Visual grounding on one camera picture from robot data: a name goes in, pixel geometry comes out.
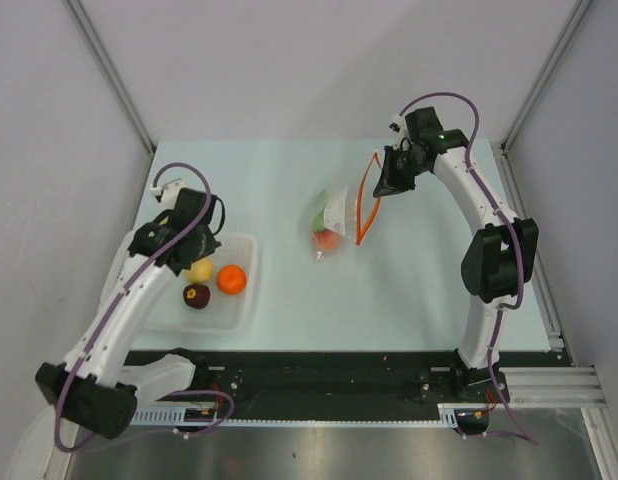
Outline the fake yellow lemon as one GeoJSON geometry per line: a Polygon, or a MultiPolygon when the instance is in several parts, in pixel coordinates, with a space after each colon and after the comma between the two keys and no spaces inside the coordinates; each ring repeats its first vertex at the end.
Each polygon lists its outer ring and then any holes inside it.
{"type": "Polygon", "coordinates": [[[208,282],[214,274],[214,265],[210,258],[203,258],[194,262],[184,275],[189,283],[208,282]]]}

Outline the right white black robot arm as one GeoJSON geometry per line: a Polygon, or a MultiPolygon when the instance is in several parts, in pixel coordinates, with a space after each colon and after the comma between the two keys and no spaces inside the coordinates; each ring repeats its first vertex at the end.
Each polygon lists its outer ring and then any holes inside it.
{"type": "Polygon", "coordinates": [[[452,393],[473,401],[496,371],[504,313],[522,302],[539,228],[510,209],[485,179],[473,154],[475,138],[445,129],[434,108],[400,113],[390,128],[397,139],[384,149],[374,197],[411,191],[417,176],[431,173],[452,195],[473,235],[460,267],[471,302],[450,376],[452,393]]]}

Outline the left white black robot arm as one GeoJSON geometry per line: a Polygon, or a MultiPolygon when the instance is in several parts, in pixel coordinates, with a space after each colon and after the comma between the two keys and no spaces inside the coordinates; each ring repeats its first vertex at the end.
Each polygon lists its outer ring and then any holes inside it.
{"type": "Polygon", "coordinates": [[[43,363],[35,381],[47,403],[66,419],[115,439],[137,408],[181,393],[203,397],[211,384],[207,358],[183,348],[122,378],[135,338],[179,274],[220,247],[209,225],[222,204],[214,194],[179,190],[174,205],[133,232],[113,290],[75,347],[58,364],[43,363]]]}

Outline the fake dark purple fruit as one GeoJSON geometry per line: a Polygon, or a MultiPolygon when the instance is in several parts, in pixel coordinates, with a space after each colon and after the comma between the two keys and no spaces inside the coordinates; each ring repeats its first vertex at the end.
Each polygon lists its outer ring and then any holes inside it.
{"type": "Polygon", "coordinates": [[[189,284],[183,289],[182,293],[184,303],[193,309],[205,309],[211,298],[211,291],[205,284],[189,284]]]}

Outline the clear zip top bag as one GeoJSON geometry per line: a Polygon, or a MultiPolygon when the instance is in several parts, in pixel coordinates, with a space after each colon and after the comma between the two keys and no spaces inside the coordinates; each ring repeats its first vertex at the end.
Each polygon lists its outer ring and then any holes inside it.
{"type": "Polygon", "coordinates": [[[325,227],[338,233],[342,239],[338,248],[332,252],[322,252],[315,248],[311,228],[313,200],[309,209],[309,238],[317,261],[332,256],[347,243],[356,247],[362,245],[380,211],[381,199],[373,197],[372,182],[378,179],[381,171],[380,152],[374,149],[367,160],[347,160],[318,190],[314,200],[322,189],[326,189],[329,195],[324,211],[325,227]]]}

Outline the fake orange fruit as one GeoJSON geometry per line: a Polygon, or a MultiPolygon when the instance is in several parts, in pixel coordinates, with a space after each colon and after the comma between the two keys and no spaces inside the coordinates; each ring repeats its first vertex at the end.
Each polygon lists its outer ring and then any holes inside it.
{"type": "Polygon", "coordinates": [[[216,284],[222,293],[238,295],[247,286],[247,275],[238,265],[226,265],[219,270],[216,276],[216,284]]]}

